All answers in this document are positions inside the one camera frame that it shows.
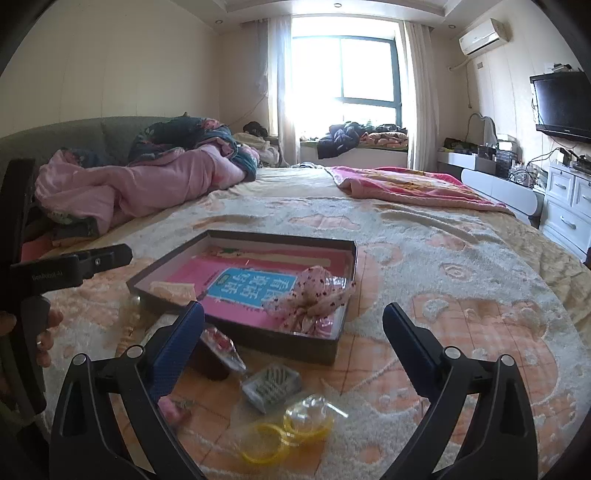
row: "dark blue floral blanket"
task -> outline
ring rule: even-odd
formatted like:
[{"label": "dark blue floral blanket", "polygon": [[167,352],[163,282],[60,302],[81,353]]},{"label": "dark blue floral blanket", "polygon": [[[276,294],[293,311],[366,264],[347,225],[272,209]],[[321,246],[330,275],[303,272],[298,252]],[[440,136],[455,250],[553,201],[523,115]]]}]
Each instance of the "dark blue floral blanket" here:
[{"label": "dark blue floral blanket", "polygon": [[246,173],[245,181],[256,179],[256,159],[238,147],[226,125],[213,118],[183,115],[152,124],[135,137],[128,160],[156,160],[172,148],[193,150],[207,143],[216,144],[224,157],[241,168]]}]

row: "blue label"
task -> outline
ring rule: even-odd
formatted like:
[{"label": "blue label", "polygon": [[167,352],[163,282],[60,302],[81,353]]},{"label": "blue label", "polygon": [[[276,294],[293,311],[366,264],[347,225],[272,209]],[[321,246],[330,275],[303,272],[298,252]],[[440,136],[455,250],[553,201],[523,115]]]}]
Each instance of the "blue label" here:
[{"label": "blue label", "polygon": [[227,268],[207,289],[207,295],[214,299],[262,308],[262,302],[280,297],[290,291],[296,277],[281,273]]}]

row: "pink blanket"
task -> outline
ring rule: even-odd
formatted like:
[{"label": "pink blanket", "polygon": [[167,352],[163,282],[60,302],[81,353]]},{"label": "pink blanket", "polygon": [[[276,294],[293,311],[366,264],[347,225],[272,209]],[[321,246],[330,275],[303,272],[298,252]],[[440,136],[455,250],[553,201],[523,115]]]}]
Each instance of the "pink blanket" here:
[{"label": "pink blanket", "polygon": [[344,192],[358,199],[378,199],[429,207],[456,207],[472,210],[511,211],[500,203],[480,197],[461,181],[444,173],[429,173],[406,168],[383,167],[327,168]]},{"label": "pink blanket", "polygon": [[128,167],[82,168],[73,155],[58,150],[39,169],[35,196],[54,219],[94,217],[103,235],[132,218],[227,189],[244,176],[213,144],[188,151],[175,148]]}]

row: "air conditioner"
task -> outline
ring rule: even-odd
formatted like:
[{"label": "air conditioner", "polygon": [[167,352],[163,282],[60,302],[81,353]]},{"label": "air conditioner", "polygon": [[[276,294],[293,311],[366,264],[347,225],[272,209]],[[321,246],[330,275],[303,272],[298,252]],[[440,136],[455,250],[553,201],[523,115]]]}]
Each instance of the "air conditioner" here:
[{"label": "air conditioner", "polygon": [[464,55],[471,59],[505,45],[509,41],[503,23],[490,18],[460,38]]}]

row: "white curtain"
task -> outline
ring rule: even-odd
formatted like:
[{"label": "white curtain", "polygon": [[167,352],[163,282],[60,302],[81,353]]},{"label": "white curtain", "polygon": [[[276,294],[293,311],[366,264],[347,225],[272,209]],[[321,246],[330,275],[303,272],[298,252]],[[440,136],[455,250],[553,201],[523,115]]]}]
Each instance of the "white curtain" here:
[{"label": "white curtain", "polygon": [[408,69],[407,98],[403,99],[404,126],[408,128],[408,168],[437,170],[439,100],[429,28],[404,22]]},{"label": "white curtain", "polygon": [[268,51],[268,20],[266,18],[256,21],[256,47],[258,49],[258,80],[256,88],[261,95],[269,93],[269,82],[267,80]]},{"label": "white curtain", "polygon": [[279,137],[283,161],[298,163],[300,142],[296,135],[291,84],[291,15],[268,22],[269,134]]}]

